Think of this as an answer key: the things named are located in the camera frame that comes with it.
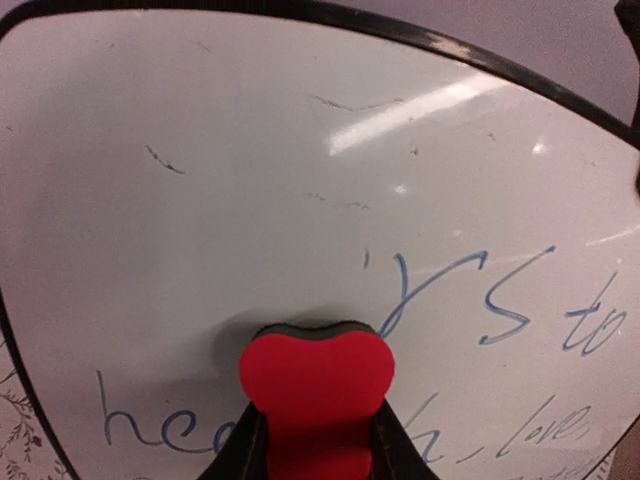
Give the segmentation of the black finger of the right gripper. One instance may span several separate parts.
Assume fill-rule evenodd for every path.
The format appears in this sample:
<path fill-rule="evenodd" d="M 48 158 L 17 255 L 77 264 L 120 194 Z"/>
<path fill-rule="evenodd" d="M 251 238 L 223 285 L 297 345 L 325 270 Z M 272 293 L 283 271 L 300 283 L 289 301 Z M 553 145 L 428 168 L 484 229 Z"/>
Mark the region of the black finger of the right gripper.
<path fill-rule="evenodd" d="M 639 0 L 620 0 L 614 7 L 616 17 L 629 39 L 632 48 L 634 50 L 638 67 L 640 60 L 640 2 Z M 640 100 L 639 100 L 639 80 L 638 80 L 638 99 L 634 112 L 634 117 L 631 123 L 631 129 L 633 131 L 633 138 L 639 143 L 639 115 L 640 115 Z M 639 168 L 635 180 L 636 191 L 639 194 Z"/>

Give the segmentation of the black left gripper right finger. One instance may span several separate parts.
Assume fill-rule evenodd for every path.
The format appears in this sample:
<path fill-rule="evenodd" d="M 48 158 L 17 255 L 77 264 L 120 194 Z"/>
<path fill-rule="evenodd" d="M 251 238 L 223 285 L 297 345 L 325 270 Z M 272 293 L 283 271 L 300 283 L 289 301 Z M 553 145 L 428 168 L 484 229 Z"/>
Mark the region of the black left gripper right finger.
<path fill-rule="evenodd" d="M 372 417 L 369 448 L 372 480 L 438 480 L 387 400 Z"/>

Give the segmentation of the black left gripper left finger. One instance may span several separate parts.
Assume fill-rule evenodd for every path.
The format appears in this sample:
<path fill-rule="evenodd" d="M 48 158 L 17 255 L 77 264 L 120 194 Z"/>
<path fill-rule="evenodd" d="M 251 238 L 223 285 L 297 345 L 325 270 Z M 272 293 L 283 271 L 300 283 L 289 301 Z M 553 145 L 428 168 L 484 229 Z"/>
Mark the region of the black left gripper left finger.
<path fill-rule="evenodd" d="M 268 426 L 250 402 L 214 461 L 198 480 L 267 480 Z"/>

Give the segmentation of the red whiteboard eraser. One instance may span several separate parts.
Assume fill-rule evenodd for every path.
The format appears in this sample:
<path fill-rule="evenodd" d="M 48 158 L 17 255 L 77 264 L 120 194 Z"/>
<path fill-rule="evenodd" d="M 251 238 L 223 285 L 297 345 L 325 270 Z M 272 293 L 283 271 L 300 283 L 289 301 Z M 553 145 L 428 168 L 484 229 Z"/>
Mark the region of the red whiteboard eraser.
<path fill-rule="evenodd" d="M 239 374 L 266 418 L 268 478 L 369 478 L 371 423 L 394 373 L 387 343 L 355 324 L 271 331 L 252 340 Z"/>

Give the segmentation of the white whiteboard black frame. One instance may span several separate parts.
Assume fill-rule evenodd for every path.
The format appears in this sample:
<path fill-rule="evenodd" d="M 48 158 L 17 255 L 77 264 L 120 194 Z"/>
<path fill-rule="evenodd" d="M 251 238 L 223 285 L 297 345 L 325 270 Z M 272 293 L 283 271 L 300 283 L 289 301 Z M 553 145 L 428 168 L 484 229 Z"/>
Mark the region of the white whiteboard black frame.
<path fill-rule="evenodd" d="M 1 337 L 70 479 L 194 479 L 276 323 L 363 323 L 440 479 L 606 479 L 639 422 L 639 143 L 317 1 L 1 20 Z"/>

